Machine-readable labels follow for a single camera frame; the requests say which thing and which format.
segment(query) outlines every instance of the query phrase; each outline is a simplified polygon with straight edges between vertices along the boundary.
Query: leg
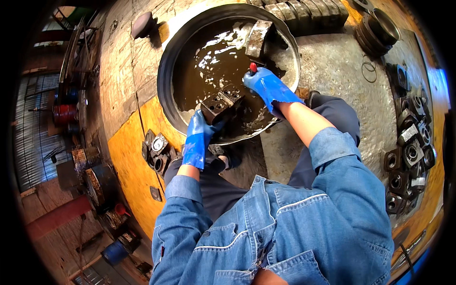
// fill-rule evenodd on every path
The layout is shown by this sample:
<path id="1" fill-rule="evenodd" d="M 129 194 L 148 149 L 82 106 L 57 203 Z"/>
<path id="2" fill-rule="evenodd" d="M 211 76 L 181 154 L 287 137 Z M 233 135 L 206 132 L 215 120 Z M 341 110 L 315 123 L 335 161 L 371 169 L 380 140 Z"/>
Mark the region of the leg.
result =
<path id="1" fill-rule="evenodd" d="M 165 172 L 165 185 L 176 176 L 182 158 L 173 162 Z M 236 187 L 223 179 L 219 173 L 225 169 L 225 163 L 209 151 L 206 152 L 204 170 L 200 173 L 202 202 L 213 222 L 247 193 L 248 190 Z"/>
<path id="2" fill-rule="evenodd" d="M 330 121 L 339 131 L 348 132 L 355 141 L 356 146 L 359 145 L 358 117 L 355 110 L 343 99 L 314 94 L 311 98 L 311 107 L 315 112 Z M 316 173 L 312 168 L 311 154 L 309 149 L 304 146 L 288 185 L 310 189 L 315 177 Z"/>

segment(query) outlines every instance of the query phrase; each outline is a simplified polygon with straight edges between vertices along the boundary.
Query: metal cylinder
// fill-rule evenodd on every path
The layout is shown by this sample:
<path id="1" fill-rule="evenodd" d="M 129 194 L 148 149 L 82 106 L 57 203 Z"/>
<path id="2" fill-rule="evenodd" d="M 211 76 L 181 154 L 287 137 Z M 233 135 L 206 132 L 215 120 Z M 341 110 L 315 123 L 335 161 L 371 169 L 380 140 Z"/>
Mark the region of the metal cylinder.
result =
<path id="1" fill-rule="evenodd" d="M 69 123 L 77 122 L 78 110 L 76 104 L 54 105 L 52 114 L 52 119 L 56 127 L 66 127 Z"/>

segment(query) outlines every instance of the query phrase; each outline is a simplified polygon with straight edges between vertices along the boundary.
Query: forearm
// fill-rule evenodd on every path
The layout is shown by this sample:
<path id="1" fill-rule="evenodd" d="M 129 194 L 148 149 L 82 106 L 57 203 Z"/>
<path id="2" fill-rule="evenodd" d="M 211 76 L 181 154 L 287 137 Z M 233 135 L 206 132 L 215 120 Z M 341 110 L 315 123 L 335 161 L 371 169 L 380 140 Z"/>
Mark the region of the forearm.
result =
<path id="1" fill-rule="evenodd" d="M 327 119 L 301 103 L 275 102 L 302 142 L 309 147 L 322 129 L 334 127 Z"/>

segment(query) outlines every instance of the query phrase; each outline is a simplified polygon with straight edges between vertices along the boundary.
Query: blue denim shirt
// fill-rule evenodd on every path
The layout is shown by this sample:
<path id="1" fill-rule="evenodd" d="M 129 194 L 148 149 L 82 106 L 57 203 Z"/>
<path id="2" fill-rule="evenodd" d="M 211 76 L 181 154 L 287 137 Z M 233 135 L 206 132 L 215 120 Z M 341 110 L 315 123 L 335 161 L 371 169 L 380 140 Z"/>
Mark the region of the blue denim shirt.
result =
<path id="1" fill-rule="evenodd" d="M 385 189 L 335 128 L 309 145 L 312 189 L 256 176 L 212 224 L 199 183 L 177 175 L 152 239 L 150 284 L 250 284 L 269 269 L 288 284 L 385 284 L 393 241 Z"/>

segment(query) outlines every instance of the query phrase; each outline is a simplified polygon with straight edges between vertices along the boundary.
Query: blue glove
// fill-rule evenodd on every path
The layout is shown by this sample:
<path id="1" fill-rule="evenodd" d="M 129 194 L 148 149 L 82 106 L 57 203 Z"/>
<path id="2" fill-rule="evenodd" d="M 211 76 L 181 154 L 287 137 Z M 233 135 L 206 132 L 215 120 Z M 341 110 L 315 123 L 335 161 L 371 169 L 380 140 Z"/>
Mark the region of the blue glove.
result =
<path id="1" fill-rule="evenodd" d="M 220 121 L 209 126 L 201 110 L 197 110 L 188 124 L 182 164 L 192 165 L 203 170 L 209 141 L 211 141 L 212 135 L 218 132 L 224 124 L 224 121 Z"/>
<path id="2" fill-rule="evenodd" d="M 249 72 L 242 79 L 244 85 L 260 95 L 266 107 L 274 116 L 284 119 L 282 112 L 275 108 L 273 101 L 277 102 L 300 102 L 303 103 L 277 76 L 264 67 L 259 67 L 254 76 Z"/>

